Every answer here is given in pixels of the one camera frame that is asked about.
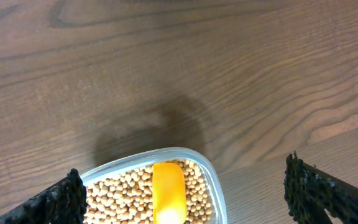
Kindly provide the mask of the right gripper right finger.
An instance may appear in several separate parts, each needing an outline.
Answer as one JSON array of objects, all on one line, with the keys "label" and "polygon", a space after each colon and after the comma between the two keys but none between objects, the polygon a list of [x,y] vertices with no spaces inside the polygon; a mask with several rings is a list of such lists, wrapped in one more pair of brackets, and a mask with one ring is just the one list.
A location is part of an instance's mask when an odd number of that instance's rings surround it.
[{"label": "right gripper right finger", "polygon": [[302,224],[358,224],[358,188],[337,179],[298,158],[294,152],[286,158],[284,199],[289,216]]}]

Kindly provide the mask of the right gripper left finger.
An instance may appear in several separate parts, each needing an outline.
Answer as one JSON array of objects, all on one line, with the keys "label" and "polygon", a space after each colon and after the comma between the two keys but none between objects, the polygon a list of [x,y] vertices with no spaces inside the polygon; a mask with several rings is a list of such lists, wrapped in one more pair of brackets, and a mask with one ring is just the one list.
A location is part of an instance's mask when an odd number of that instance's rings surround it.
[{"label": "right gripper left finger", "polygon": [[0,224],[82,224],[87,211],[86,187],[76,169],[0,216]]}]

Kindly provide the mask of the yellow measuring scoop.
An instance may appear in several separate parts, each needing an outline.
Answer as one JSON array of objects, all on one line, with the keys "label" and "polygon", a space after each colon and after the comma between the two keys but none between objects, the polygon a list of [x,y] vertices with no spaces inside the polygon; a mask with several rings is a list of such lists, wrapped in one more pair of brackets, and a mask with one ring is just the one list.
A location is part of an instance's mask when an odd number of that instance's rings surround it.
[{"label": "yellow measuring scoop", "polygon": [[152,198],[155,224],[185,223],[185,178],[179,165],[171,162],[154,164]]}]

